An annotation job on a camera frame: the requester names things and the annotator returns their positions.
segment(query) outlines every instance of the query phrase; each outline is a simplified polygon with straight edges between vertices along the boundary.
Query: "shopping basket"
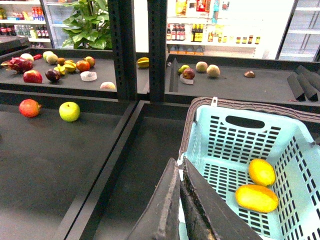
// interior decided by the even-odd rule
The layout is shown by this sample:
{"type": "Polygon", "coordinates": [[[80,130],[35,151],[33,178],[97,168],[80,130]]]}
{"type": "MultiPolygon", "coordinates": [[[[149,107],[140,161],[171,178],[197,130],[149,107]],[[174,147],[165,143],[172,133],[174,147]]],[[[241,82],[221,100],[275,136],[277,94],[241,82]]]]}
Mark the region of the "shopping basket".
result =
{"type": "Polygon", "coordinates": [[[274,240],[320,240],[320,146],[302,122],[320,115],[263,103],[198,97],[189,107],[179,160],[188,158],[219,196],[252,229],[274,240]],[[275,169],[270,188],[277,209],[240,207],[235,191],[254,184],[252,159],[275,169]]]}

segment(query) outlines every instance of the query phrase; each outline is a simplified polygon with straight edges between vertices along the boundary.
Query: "green plant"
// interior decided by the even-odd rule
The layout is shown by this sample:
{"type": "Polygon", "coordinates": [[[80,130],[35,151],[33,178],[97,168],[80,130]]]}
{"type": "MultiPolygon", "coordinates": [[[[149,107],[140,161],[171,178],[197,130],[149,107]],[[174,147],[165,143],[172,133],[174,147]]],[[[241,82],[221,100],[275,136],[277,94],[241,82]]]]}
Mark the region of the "green plant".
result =
{"type": "Polygon", "coordinates": [[[107,0],[78,0],[71,4],[73,11],[63,23],[63,31],[69,38],[62,47],[74,49],[110,50],[111,30],[107,0]]]}

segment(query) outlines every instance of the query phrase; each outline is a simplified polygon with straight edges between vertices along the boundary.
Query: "yellow mango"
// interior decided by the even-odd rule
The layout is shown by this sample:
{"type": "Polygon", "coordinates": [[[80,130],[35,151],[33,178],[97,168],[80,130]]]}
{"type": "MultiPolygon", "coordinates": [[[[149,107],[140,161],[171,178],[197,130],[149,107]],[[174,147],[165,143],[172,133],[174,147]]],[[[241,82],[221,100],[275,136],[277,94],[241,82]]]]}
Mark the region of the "yellow mango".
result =
{"type": "Polygon", "coordinates": [[[258,158],[250,162],[249,176],[255,184],[264,187],[271,186],[276,181],[276,172],[271,164],[258,158]]]}
{"type": "Polygon", "coordinates": [[[239,206],[259,213],[269,213],[279,204],[277,195],[265,186],[242,185],[235,191],[235,200],[239,206]]]}

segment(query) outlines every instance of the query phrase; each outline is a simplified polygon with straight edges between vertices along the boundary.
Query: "refrigerator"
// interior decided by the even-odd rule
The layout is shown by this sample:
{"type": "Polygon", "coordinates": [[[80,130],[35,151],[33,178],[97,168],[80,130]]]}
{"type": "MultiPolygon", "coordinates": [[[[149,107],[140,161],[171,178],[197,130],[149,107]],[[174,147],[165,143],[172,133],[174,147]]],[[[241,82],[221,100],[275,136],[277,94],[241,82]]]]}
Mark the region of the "refrigerator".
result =
{"type": "Polygon", "coordinates": [[[294,4],[295,0],[167,0],[167,51],[274,60],[294,4]],[[193,40],[194,24],[202,31],[198,41],[193,40]],[[183,40],[169,36],[175,25],[183,27],[183,40]]]}
{"type": "Polygon", "coordinates": [[[320,0],[296,0],[277,54],[279,60],[318,62],[320,0]]]}
{"type": "MultiPolygon", "coordinates": [[[[63,21],[70,17],[73,12],[71,5],[74,0],[41,0],[42,6],[48,23],[48,31],[51,35],[52,46],[55,49],[62,49],[63,42],[69,37],[63,31],[67,28],[63,21]]],[[[64,47],[64,49],[72,49],[73,46],[64,47]]]]}

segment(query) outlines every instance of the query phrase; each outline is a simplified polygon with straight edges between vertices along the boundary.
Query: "apple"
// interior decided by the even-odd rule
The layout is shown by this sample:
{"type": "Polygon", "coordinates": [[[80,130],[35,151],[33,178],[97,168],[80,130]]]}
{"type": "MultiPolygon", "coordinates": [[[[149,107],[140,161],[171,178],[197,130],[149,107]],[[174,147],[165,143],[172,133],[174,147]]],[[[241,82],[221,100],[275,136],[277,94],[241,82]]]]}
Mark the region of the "apple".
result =
{"type": "Polygon", "coordinates": [[[66,122],[74,122],[80,117],[80,107],[73,101],[67,101],[61,104],[59,114],[66,122]]]}
{"type": "Polygon", "coordinates": [[[41,105],[33,99],[25,99],[19,105],[19,112],[27,117],[33,118],[39,115],[41,105]]]}
{"type": "Polygon", "coordinates": [[[192,68],[187,68],[182,72],[182,76],[184,79],[194,79],[195,78],[195,71],[192,68]]]}
{"type": "Polygon", "coordinates": [[[92,68],[96,64],[96,61],[92,56],[87,56],[83,60],[87,61],[90,64],[90,68],[92,68]]]}
{"type": "Polygon", "coordinates": [[[23,81],[25,83],[34,83],[34,84],[41,84],[42,83],[42,76],[41,73],[37,70],[29,70],[23,74],[23,81]]]}

